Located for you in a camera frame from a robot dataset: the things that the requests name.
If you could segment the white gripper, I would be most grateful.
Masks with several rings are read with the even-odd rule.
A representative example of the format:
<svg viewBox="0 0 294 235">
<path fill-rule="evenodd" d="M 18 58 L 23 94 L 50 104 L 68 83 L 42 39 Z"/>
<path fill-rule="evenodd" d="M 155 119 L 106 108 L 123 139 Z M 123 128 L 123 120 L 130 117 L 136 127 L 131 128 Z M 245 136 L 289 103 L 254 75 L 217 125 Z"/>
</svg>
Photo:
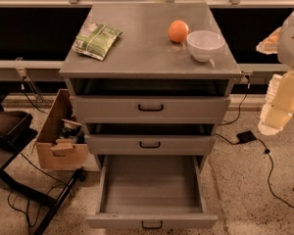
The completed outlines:
<svg viewBox="0 0 294 235">
<path fill-rule="evenodd" d="M 261 41 L 256 50 L 262 54 L 277 53 L 281 28 Z M 269 82 L 266 101 L 262 107 L 258 129 L 264 135 L 281 131 L 294 114 L 294 70 L 284 76 L 275 74 Z"/>
</svg>

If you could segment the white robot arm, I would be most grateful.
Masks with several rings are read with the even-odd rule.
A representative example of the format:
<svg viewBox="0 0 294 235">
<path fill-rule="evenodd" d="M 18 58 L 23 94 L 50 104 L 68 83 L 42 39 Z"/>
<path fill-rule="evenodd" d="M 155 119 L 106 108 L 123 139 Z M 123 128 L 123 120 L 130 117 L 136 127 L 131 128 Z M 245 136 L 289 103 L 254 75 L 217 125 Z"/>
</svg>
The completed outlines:
<svg viewBox="0 0 294 235">
<path fill-rule="evenodd" d="M 262 134 L 275 135 L 294 115 L 294 11 L 281 27 L 258 44 L 256 50 L 267 55 L 276 54 L 288 67 L 284 75 L 272 76 L 258 124 Z"/>
</svg>

